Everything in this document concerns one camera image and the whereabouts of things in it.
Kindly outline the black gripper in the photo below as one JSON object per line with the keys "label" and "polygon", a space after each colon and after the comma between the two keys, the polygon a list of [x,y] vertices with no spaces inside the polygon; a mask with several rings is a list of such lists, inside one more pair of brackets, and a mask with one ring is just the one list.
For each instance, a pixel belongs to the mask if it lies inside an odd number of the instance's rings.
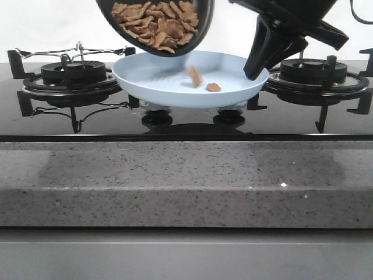
{"label": "black gripper", "polygon": [[[258,13],[251,52],[243,68],[246,77],[255,80],[263,69],[272,69],[286,58],[308,46],[305,36],[341,49],[349,37],[323,19],[335,1],[231,1]],[[281,30],[297,37],[280,48]]]}

